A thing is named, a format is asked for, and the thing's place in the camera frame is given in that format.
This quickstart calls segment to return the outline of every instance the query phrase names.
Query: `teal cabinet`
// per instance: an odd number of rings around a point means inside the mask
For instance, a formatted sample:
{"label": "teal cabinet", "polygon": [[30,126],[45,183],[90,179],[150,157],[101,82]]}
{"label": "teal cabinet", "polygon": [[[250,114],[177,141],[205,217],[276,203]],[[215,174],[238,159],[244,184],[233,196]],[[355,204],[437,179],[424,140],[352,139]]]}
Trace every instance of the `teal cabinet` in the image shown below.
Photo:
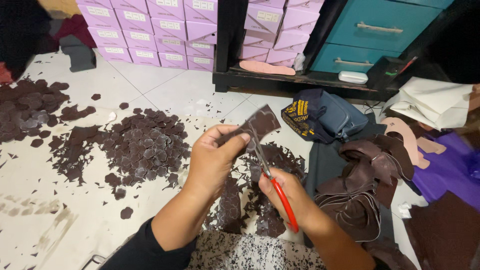
{"label": "teal cabinet", "polygon": [[403,52],[441,11],[389,0],[349,0],[326,42]]}
{"label": "teal cabinet", "polygon": [[325,43],[313,62],[311,70],[366,73],[383,55],[398,57],[400,52]]}
{"label": "teal cabinet", "polygon": [[454,0],[396,0],[398,2],[411,3],[421,6],[446,9]]}

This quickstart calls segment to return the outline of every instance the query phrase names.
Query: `lavender shoe box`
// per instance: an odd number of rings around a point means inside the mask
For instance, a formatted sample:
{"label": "lavender shoe box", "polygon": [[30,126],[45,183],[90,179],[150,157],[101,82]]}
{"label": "lavender shoe box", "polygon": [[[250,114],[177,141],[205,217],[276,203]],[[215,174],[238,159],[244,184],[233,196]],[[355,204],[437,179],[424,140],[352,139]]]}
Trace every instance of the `lavender shoe box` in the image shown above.
{"label": "lavender shoe box", "polygon": [[189,56],[197,56],[211,59],[214,58],[215,50],[213,44],[188,41],[185,43],[185,50],[187,52],[187,55]]}
{"label": "lavender shoe box", "polygon": [[152,34],[124,30],[125,40],[129,48],[156,51],[155,38]]}
{"label": "lavender shoe box", "polygon": [[243,28],[276,35],[282,16],[283,9],[249,3]]}
{"label": "lavender shoe box", "polygon": [[145,0],[111,0],[111,2],[112,7],[115,9],[148,14],[147,3]]}
{"label": "lavender shoe box", "polygon": [[146,0],[150,16],[169,20],[185,21],[183,0]]}
{"label": "lavender shoe box", "polygon": [[113,46],[127,48],[127,43],[123,37],[121,30],[105,29],[97,27],[88,27],[88,31],[92,35],[93,40],[97,46]]}
{"label": "lavender shoe box", "polygon": [[107,61],[120,61],[132,63],[127,48],[118,47],[98,47],[98,52]]}
{"label": "lavender shoe box", "polygon": [[196,56],[187,56],[188,69],[199,71],[213,71],[213,59]]}
{"label": "lavender shoe box", "polygon": [[187,57],[180,54],[159,52],[160,63],[162,67],[188,69]]}
{"label": "lavender shoe box", "polygon": [[309,39],[309,34],[280,31],[273,49],[302,53]]}
{"label": "lavender shoe box", "polygon": [[268,51],[269,49],[265,48],[242,46],[239,59],[265,62],[267,60]]}
{"label": "lavender shoe box", "polygon": [[154,34],[148,14],[115,9],[122,30]]}
{"label": "lavender shoe box", "polygon": [[288,0],[286,7],[318,13],[324,4],[324,0]]}
{"label": "lavender shoe box", "polygon": [[113,9],[78,5],[89,26],[121,30]]}
{"label": "lavender shoe box", "polygon": [[266,62],[275,66],[292,67],[295,57],[297,57],[296,52],[270,49]]}
{"label": "lavender shoe box", "polygon": [[187,41],[187,29],[184,21],[152,18],[152,25],[157,37]]}
{"label": "lavender shoe box", "polygon": [[91,7],[99,7],[99,8],[107,8],[112,9],[113,6],[110,3],[110,0],[77,0],[77,4],[91,6]]}
{"label": "lavender shoe box", "polygon": [[129,48],[128,51],[135,64],[160,67],[158,53],[152,50]]}
{"label": "lavender shoe box", "polygon": [[185,0],[183,7],[187,21],[217,24],[217,0]]}
{"label": "lavender shoe box", "polygon": [[187,21],[188,41],[216,44],[217,25]]}
{"label": "lavender shoe box", "polygon": [[285,5],[285,0],[248,0],[248,2],[278,9]]}
{"label": "lavender shoe box", "polygon": [[245,38],[243,39],[243,44],[245,46],[272,49],[275,38],[275,34],[247,30],[245,31]]}
{"label": "lavender shoe box", "polygon": [[287,8],[281,30],[300,34],[311,34],[320,14]]}
{"label": "lavender shoe box", "polygon": [[185,41],[163,39],[155,36],[155,43],[158,52],[187,55]]}

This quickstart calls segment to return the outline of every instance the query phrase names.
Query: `scissors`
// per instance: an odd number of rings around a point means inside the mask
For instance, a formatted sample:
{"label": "scissors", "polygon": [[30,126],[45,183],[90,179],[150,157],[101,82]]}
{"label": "scissors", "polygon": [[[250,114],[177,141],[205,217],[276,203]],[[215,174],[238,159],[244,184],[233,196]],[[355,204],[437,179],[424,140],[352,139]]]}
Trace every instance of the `scissors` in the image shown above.
{"label": "scissors", "polygon": [[253,131],[253,140],[255,142],[255,153],[257,154],[258,161],[260,162],[260,166],[262,167],[262,172],[273,184],[273,187],[275,188],[276,193],[278,194],[278,196],[280,197],[280,200],[282,201],[283,208],[285,208],[285,212],[287,212],[288,219],[290,220],[290,222],[287,222],[288,227],[294,233],[298,233],[299,226],[297,224],[297,219],[293,214],[293,210],[292,210],[292,207],[290,206],[290,203],[288,202],[287,196],[285,196],[285,193],[283,193],[283,190],[282,190],[282,187],[280,187],[280,184],[271,175],[270,170],[268,169],[264,152],[262,150],[262,146],[260,145],[260,141],[258,140],[257,134],[254,131],[252,124],[250,122],[248,124],[251,130]]}

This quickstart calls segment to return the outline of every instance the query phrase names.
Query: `scissor blade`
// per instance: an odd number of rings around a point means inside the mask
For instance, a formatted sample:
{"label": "scissor blade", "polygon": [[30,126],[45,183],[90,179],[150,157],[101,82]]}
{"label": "scissor blade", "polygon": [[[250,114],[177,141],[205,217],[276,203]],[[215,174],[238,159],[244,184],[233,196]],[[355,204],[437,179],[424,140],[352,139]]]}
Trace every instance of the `scissor blade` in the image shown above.
{"label": "scissor blade", "polygon": [[252,126],[252,123],[248,122],[248,125],[250,126],[250,129],[252,130],[252,133],[253,133],[252,140],[255,143],[255,153],[257,154],[258,161],[260,162],[260,165],[262,166],[262,169],[265,172],[265,174],[268,177],[270,177],[270,170],[268,169],[265,154],[262,150],[262,146],[260,145],[260,140],[258,139],[258,136]]}

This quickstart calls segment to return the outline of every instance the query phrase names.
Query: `red scissors handle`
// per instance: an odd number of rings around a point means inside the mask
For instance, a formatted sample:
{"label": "red scissors handle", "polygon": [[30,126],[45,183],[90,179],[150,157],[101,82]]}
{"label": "red scissors handle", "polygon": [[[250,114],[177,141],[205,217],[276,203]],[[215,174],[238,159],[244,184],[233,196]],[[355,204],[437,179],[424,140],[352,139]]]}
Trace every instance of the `red scissors handle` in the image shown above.
{"label": "red scissors handle", "polygon": [[299,232],[299,226],[297,224],[297,219],[295,218],[295,215],[293,214],[292,207],[290,206],[290,203],[288,202],[287,196],[285,196],[285,193],[283,193],[282,187],[280,187],[280,184],[273,178],[270,180],[272,182],[276,193],[280,197],[280,200],[282,201],[283,208],[285,208],[285,212],[287,212],[288,219],[290,220],[290,223],[287,222],[288,227],[294,232],[298,233]]}

